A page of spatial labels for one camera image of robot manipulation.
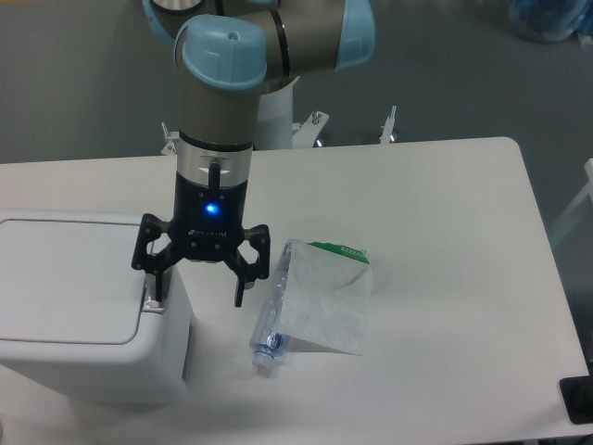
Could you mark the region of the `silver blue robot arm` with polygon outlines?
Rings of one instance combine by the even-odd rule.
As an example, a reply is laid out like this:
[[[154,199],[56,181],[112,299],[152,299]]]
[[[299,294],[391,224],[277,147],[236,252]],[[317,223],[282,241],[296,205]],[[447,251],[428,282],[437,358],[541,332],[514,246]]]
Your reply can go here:
[[[267,82],[370,58],[376,30],[367,1],[280,1],[236,15],[223,2],[196,13],[173,46],[182,90],[173,214],[140,222],[132,267],[150,299],[166,298],[181,260],[222,262],[237,278],[234,300],[270,273],[269,228],[243,226],[260,95]]]

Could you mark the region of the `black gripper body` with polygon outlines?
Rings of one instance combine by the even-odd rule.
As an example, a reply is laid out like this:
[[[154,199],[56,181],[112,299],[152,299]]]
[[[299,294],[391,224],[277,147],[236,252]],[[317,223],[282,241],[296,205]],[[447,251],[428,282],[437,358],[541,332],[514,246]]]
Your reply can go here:
[[[248,182],[215,192],[176,174],[173,216],[165,259],[245,264],[238,247],[245,240],[243,215]]]

